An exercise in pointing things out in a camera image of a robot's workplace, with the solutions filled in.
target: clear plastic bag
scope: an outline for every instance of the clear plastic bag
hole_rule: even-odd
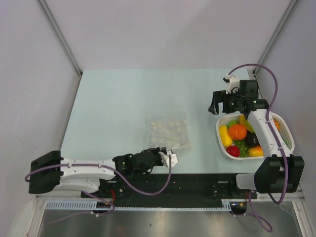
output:
[[[149,119],[149,146],[183,149],[191,146],[188,119],[183,112],[161,113]]]

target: white basket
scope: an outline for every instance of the white basket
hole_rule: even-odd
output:
[[[221,140],[221,137],[220,137],[220,134],[219,134],[219,127],[223,126],[223,125],[228,125],[228,123],[230,121],[236,120],[236,118],[239,117],[239,116],[240,115],[227,115],[227,116],[221,117],[216,123],[217,138],[218,138],[218,141],[219,141],[219,146],[222,149],[222,152],[224,153],[224,155],[228,159],[236,159],[236,160],[263,159],[263,157],[234,157],[234,156],[231,156],[230,154],[228,154],[226,152],[226,149],[223,146],[223,143],[222,143],[222,140]],[[283,140],[285,141],[285,144],[288,145],[288,148],[293,152],[295,145],[294,145],[294,140],[293,140],[292,134],[290,132],[290,129],[286,125],[285,121],[279,115],[277,115],[275,113],[272,113],[272,117],[279,122],[280,127],[281,127],[280,135],[283,138]]]

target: table surface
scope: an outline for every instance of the table surface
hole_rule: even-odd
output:
[[[212,92],[226,89],[230,69],[84,71],[61,152],[83,160],[112,159],[151,146],[150,122],[170,113],[187,121],[191,146],[176,150],[174,173],[255,172],[260,160],[228,160],[220,150],[216,121],[208,112]],[[249,79],[246,69],[236,73]],[[153,173],[167,173],[155,167]]]

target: gray wall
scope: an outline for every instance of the gray wall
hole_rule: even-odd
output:
[[[289,2],[47,0],[84,69],[233,68],[255,62]]]
[[[0,236],[27,200],[30,162],[58,149],[79,79],[35,0],[0,1]]]
[[[272,111],[288,124],[295,141],[294,154],[305,160],[302,189],[316,220],[316,1],[304,0],[272,49],[265,65],[276,75],[279,93]],[[262,94],[269,100],[274,83],[259,73]]]

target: robotic arm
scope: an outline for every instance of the robotic arm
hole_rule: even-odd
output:
[[[273,122],[272,115],[266,118],[269,104],[265,99],[259,99],[258,82],[255,80],[239,80],[233,75],[223,78],[228,84],[227,90],[214,91],[209,112],[217,115],[219,103],[223,103],[226,114],[239,111],[249,121],[261,144],[264,161],[255,173],[238,174],[237,187],[240,189],[257,190],[260,193],[282,193],[285,180],[285,164],[281,149],[283,149],[288,164],[288,179],[286,192],[296,191],[304,168],[302,157],[296,157],[284,144]],[[279,147],[275,138],[281,141]]]
[[[114,170],[122,176],[137,176],[149,174],[155,166],[173,167],[177,163],[176,154],[172,150],[167,151],[165,147],[98,161],[63,158],[60,151],[52,151],[31,163],[29,193],[43,194],[52,190],[95,193],[102,188],[102,181],[115,178]]]

